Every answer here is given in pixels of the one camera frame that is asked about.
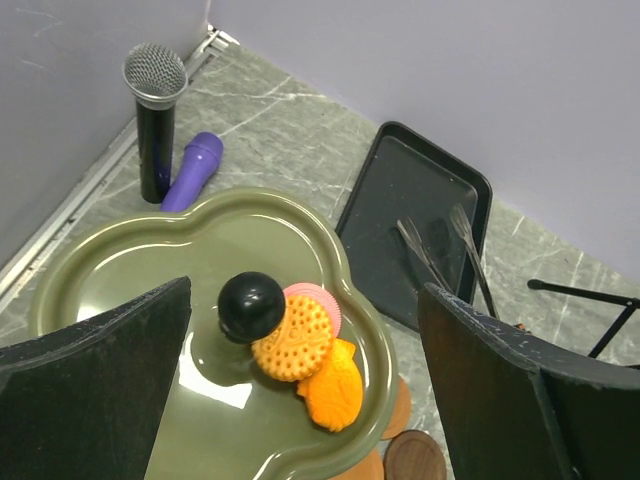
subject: microphone grille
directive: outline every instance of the microphone grille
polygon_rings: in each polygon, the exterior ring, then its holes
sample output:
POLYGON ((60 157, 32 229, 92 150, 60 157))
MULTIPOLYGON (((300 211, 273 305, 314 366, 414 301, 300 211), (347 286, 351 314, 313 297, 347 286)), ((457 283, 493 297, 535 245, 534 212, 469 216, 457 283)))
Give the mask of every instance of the microphone grille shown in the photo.
POLYGON ((143 43, 129 52, 123 75, 138 101, 153 110, 173 106, 188 85, 180 57, 154 43, 143 43))

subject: fork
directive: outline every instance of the fork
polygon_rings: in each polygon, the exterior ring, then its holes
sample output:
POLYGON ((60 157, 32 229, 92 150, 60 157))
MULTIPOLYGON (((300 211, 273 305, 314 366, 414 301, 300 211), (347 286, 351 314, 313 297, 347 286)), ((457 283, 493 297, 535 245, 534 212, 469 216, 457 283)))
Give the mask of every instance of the fork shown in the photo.
POLYGON ((478 278, 478 283, 480 284, 480 290, 482 291, 482 296, 484 297, 484 302, 487 304, 487 309, 489 310, 489 314, 495 318, 496 320, 500 320, 498 316, 498 312, 496 310, 496 305, 493 301, 493 297, 491 296, 491 291, 489 290, 489 284, 487 283, 487 277, 485 277, 484 272, 482 271, 482 266, 480 264, 480 256, 478 255, 478 251, 476 250, 476 245, 473 242, 473 233, 471 232, 471 224, 469 223, 469 219, 467 218, 467 214, 464 213, 464 209, 462 205, 456 203, 451 210, 449 215, 451 219, 451 223, 453 224, 453 228, 456 233, 460 237, 460 239, 464 242, 464 247, 467 250, 467 255, 471 260, 471 265, 473 265, 473 269, 476 272, 476 277, 478 278))
POLYGON ((398 230, 400 230, 400 234, 407 246, 416 254, 425 267, 427 267, 429 273, 431 273, 431 276, 433 276, 438 285, 448 292, 453 293, 451 286, 442 273, 440 273, 440 270, 438 270, 433 258, 431 258, 429 251, 425 248, 424 243, 422 243, 422 238, 420 237, 413 220, 410 218, 406 218, 404 222, 402 220, 398 220, 396 222, 396 226, 398 227, 398 230))

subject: gray marble tile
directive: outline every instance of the gray marble tile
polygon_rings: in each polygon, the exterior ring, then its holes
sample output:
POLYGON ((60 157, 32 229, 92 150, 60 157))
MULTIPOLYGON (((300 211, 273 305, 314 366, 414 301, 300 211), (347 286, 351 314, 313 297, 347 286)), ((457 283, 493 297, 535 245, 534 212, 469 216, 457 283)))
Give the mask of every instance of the gray marble tile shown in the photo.
MULTIPOLYGON (((377 128, 251 52, 231 46, 198 73, 178 104, 174 175, 184 146, 203 130, 219 134, 225 143, 220 170, 203 195, 240 185, 275 188, 296 195, 335 225, 377 128)), ((63 232, 57 249, 123 215, 157 211, 157 205, 140 197, 137 179, 137 152, 132 148, 101 185, 97 199, 63 232)), ((29 305, 49 261, 25 273, 23 287, 0 312, 0 345, 27 338, 29 305)), ((590 350, 621 308, 530 291, 527 280, 539 277, 620 295, 637 296, 639 290, 499 200, 491 211, 483 263, 503 320, 524 323, 535 335, 580 353, 590 350)), ((484 310, 479 292, 475 304, 484 310)), ((412 394, 409 427, 429 432, 446 452, 419 336, 392 320, 383 321, 412 394)), ((640 363, 639 345, 640 314, 602 359, 640 363)))

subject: green plastic tray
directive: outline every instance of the green plastic tray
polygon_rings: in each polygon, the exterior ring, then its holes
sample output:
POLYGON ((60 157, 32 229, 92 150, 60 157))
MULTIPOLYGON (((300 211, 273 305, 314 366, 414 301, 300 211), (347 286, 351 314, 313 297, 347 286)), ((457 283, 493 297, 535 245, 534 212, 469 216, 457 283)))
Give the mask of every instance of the green plastic tray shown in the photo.
POLYGON ((391 341, 376 310, 353 287, 333 230, 281 192, 229 189, 184 214, 138 215, 84 235, 42 278, 31 332, 52 332, 183 275, 193 284, 193 313, 147 479, 325 480, 375 447, 397 392, 391 341), (267 273, 283 287, 317 283, 336 297, 343 311, 340 337, 358 346, 365 383, 354 425, 338 434, 314 426, 293 384, 266 377, 248 347, 222 336, 218 292, 248 270, 267 273))

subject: black knob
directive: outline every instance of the black knob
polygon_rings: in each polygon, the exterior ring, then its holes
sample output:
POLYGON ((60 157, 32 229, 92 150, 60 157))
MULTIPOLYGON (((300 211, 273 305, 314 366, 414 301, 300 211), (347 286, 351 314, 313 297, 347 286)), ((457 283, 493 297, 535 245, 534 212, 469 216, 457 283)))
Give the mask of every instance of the black knob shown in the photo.
POLYGON ((220 329, 234 343, 251 343, 273 332, 284 316, 280 285, 260 272, 244 272, 224 284, 218 295, 220 329))

